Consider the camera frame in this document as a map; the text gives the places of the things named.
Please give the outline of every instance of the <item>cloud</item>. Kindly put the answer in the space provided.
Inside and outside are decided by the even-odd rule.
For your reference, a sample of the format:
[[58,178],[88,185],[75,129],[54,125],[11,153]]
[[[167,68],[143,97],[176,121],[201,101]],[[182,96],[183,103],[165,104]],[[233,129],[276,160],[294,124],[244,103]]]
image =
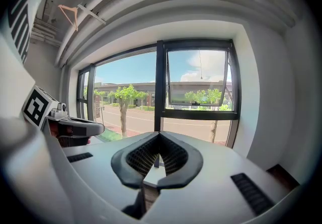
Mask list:
[[194,70],[188,70],[181,76],[181,82],[218,82],[224,77],[225,53],[216,50],[200,50],[188,59]]
[[95,81],[94,83],[103,83],[104,79],[102,77],[95,76]]

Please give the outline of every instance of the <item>sidewalk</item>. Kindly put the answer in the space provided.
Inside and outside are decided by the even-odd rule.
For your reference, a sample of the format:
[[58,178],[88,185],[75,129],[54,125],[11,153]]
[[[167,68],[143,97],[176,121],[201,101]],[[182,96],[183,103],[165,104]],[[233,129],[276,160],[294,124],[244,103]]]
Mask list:
[[[104,105],[104,107],[109,107],[109,108],[116,108],[118,109],[118,107],[113,107],[113,106],[110,106],[110,105]],[[134,111],[134,112],[140,112],[140,113],[149,113],[149,114],[153,114],[154,115],[154,111],[147,111],[147,110],[141,110],[141,109],[127,109],[129,111]]]
[[[98,123],[101,123],[102,124],[102,119],[101,118],[97,118],[96,121]],[[121,130],[121,127],[120,126],[116,126],[116,125],[109,124],[106,121],[104,121],[104,126],[108,130],[110,130],[110,131],[113,131],[113,132],[122,134],[122,130]],[[133,130],[130,130],[130,129],[127,129],[127,137],[132,137],[132,136],[135,136],[135,135],[138,135],[138,134],[142,134],[142,133],[137,132],[137,131],[133,131]]]

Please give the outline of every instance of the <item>white wall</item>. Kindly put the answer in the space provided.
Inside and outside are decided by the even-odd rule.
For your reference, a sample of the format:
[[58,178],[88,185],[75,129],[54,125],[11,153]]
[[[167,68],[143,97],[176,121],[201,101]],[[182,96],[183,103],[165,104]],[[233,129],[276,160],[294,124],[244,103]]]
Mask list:
[[321,39],[308,14],[285,35],[294,76],[296,109],[281,159],[299,183],[306,182],[321,154]]
[[36,85],[58,100],[61,69],[54,67],[57,51],[52,45],[31,40],[24,67]]
[[255,23],[245,28],[260,84],[257,127],[247,158],[267,170],[280,162],[290,135],[295,108],[294,77],[283,37]]
[[241,114],[233,149],[247,157],[258,121],[260,82],[251,42],[243,27],[233,38],[240,70]]

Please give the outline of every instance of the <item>vent grille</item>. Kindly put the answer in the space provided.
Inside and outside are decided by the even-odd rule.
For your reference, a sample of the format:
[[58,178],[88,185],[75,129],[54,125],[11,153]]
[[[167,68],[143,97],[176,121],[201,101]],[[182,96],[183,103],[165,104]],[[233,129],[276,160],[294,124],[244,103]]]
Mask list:
[[166,175],[182,168],[188,160],[185,149],[164,137],[161,137],[160,141],[160,155],[165,165]]
[[246,174],[240,173],[238,175],[231,176],[231,179],[256,216],[274,206],[274,203]]
[[30,39],[28,0],[12,0],[10,2],[8,7],[8,21],[12,39],[24,63],[27,59]]
[[77,155],[73,155],[73,156],[68,156],[67,159],[70,163],[73,162],[78,162],[87,158],[93,157],[92,154],[90,153],[84,153],[84,154],[77,154]]
[[146,176],[150,171],[158,155],[157,137],[133,150],[126,157],[126,162],[142,176]]

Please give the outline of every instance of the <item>black mesh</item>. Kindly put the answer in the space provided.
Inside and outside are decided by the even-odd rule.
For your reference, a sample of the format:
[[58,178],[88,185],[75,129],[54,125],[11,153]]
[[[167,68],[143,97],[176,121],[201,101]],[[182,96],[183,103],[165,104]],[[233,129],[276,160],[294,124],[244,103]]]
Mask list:
[[150,171],[158,155],[157,142],[157,137],[155,137],[130,152],[126,157],[127,164],[144,177]]
[[188,160],[188,153],[181,146],[171,140],[160,136],[160,155],[165,164],[166,175],[179,170]]

